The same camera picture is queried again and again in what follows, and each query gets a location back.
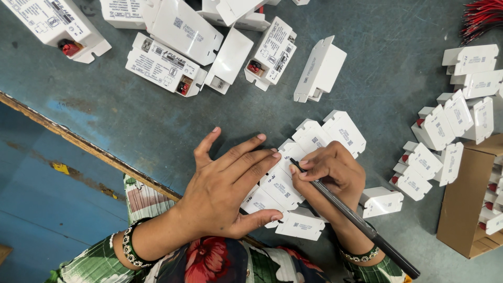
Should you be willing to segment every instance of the woman's left hand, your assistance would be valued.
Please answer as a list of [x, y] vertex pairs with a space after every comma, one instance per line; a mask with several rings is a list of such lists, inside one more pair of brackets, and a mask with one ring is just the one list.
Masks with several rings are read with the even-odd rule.
[[221, 129], [216, 127], [194, 150], [196, 173], [184, 197], [173, 207], [187, 222], [193, 237], [221, 236], [239, 239], [249, 232], [283, 218], [275, 209], [250, 215], [239, 213], [239, 206], [258, 181], [279, 161], [276, 149], [253, 151], [266, 140], [259, 134], [231, 148], [213, 161], [208, 152]]

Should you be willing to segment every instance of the green bangle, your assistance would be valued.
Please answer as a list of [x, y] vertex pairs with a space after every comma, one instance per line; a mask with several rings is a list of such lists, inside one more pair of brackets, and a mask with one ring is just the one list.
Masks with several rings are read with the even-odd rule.
[[368, 253], [361, 254], [361, 255], [354, 255], [352, 253], [349, 253], [342, 246], [339, 246], [339, 249], [340, 249], [341, 255], [343, 257], [345, 257], [346, 259], [355, 261], [355, 262], [369, 261], [369, 260], [373, 259], [380, 251], [379, 247], [376, 245], [374, 245], [374, 247]]
[[126, 256], [127, 260], [129, 262], [131, 262], [134, 266], [149, 267], [157, 262], [157, 260], [146, 261], [146, 260], [140, 258], [136, 254], [136, 252], [134, 251], [133, 243], [132, 243], [133, 241], [131, 240], [132, 235], [133, 235], [133, 231], [136, 228], [136, 226], [138, 226], [139, 224], [146, 222], [147, 220], [150, 220], [150, 219], [152, 219], [152, 217], [138, 219], [135, 222], [133, 222], [133, 224], [131, 224], [131, 226], [129, 226], [129, 228], [127, 228], [124, 231], [124, 238], [122, 239], [122, 251], [124, 252], [124, 255]]

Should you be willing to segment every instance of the black pen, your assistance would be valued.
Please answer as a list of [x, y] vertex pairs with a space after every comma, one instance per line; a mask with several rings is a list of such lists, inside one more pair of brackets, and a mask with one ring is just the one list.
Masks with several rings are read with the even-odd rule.
[[[299, 168], [300, 172], [306, 172], [299, 166], [295, 159], [290, 158], [290, 162]], [[326, 197], [337, 209], [339, 209], [360, 231], [362, 231], [367, 238], [369, 238], [379, 249], [381, 249], [391, 260], [393, 260], [398, 267], [400, 267], [405, 274], [410, 278], [416, 279], [421, 275], [409, 261], [407, 261], [399, 252], [397, 252], [386, 240], [384, 240], [377, 231], [370, 227], [358, 214], [349, 208], [341, 199], [339, 199], [332, 191], [330, 191], [320, 180], [309, 182], [311, 183], [323, 196]]]

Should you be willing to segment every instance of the blue-gray table surface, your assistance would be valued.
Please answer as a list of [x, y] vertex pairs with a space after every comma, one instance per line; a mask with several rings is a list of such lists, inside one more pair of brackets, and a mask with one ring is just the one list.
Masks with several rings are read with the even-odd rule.
[[[278, 147], [305, 118], [321, 122], [334, 109], [347, 111], [367, 140], [358, 157], [367, 171], [367, 187], [389, 188], [387, 181], [402, 146], [415, 141], [410, 126], [417, 112], [436, 106], [442, 92], [453, 90], [441, 61], [445, 49], [460, 43], [465, 1], [311, 0], [296, 6], [283, 0], [276, 7], [265, 6], [267, 20], [278, 16], [297, 33], [297, 50], [279, 83], [263, 92], [241, 71], [226, 95], [205, 87], [191, 98], [126, 70], [138, 30], [115, 29], [105, 22], [98, 0], [75, 3], [112, 49], [91, 64], [74, 62], [42, 44], [0, 5], [0, 90], [183, 194], [194, 173], [192, 150], [215, 126], [223, 130], [211, 152], [218, 157], [260, 132], [268, 136], [265, 146]], [[261, 36], [241, 32], [255, 43]], [[311, 49], [330, 35], [335, 35], [334, 45], [348, 54], [332, 91], [318, 103], [294, 102], [293, 91]], [[501, 46], [502, 35], [491, 31], [474, 44]], [[501, 111], [495, 113], [495, 132], [502, 132], [502, 117]], [[423, 271], [418, 281], [465, 282], [475, 280], [476, 274], [496, 278], [497, 268], [490, 265], [501, 259], [503, 249], [467, 261], [436, 240], [443, 188], [433, 184], [423, 200], [405, 197], [401, 212], [370, 222]], [[337, 279], [343, 272], [334, 267], [340, 260], [329, 231], [325, 229], [317, 242], [265, 228], [252, 235], [269, 245], [297, 246]]]

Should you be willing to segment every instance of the qr code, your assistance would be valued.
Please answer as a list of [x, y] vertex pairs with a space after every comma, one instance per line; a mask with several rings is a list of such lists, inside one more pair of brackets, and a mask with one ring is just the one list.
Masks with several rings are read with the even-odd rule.
[[184, 21], [182, 21], [178, 17], [176, 17], [173, 25], [175, 25], [175, 27], [177, 27], [177, 28], [181, 28], [183, 23], [184, 23]]

